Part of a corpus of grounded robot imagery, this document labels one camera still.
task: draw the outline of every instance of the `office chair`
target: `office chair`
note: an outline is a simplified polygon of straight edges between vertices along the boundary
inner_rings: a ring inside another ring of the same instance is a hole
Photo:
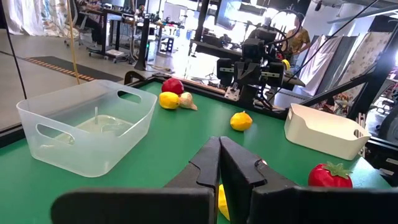
[[[77,42],[79,46],[84,45],[83,44],[83,40],[81,39],[81,34],[85,34],[88,33],[89,30],[91,30],[90,28],[86,28],[86,20],[88,18],[88,16],[90,15],[89,13],[86,12],[79,12],[77,11],[77,5],[75,0],[69,0],[69,4],[70,4],[70,13],[71,13],[71,17],[72,17],[72,27],[76,28],[78,30],[78,38],[74,38],[74,42]],[[76,25],[76,21],[78,18],[78,14],[83,14],[85,15],[83,22],[81,22],[81,24],[78,26]],[[67,45],[67,47],[70,46],[70,38],[69,38],[69,32],[68,32],[68,37],[63,41],[64,44]]]

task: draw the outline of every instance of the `white curtain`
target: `white curtain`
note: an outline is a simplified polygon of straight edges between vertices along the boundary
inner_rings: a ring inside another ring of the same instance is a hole
[[[390,32],[369,32],[356,49],[349,65],[339,82],[339,86],[357,77],[372,65],[379,54],[384,50],[391,36]],[[363,85],[356,86],[344,92],[353,101]]]
[[[343,37],[335,37],[326,42],[314,58],[312,58],[301,71],[300,79],[305,83],[305,88],[302,88],[302,90],[307,92],[309,95],[313,96],[317,92],[319,84],[321,83],[342,38]],[[308,51],[307,59],[310,59],[312,55],[314,55],[315,51],[325,43],[325,41],[326,37],[324,35],[320,36]]]
[[[68,0],[2,0],[12,34],[63,37]]]

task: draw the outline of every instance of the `monitor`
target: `monitor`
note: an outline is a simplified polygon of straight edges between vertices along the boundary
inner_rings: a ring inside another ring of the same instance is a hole
[[[124,7],[125,0],[101,0],[101,3],[111,4],[113,6]]]
[[[222,0],[218,4],[215,23],[225,29],[232,30],[238,18],[238,10],[242,0]]]

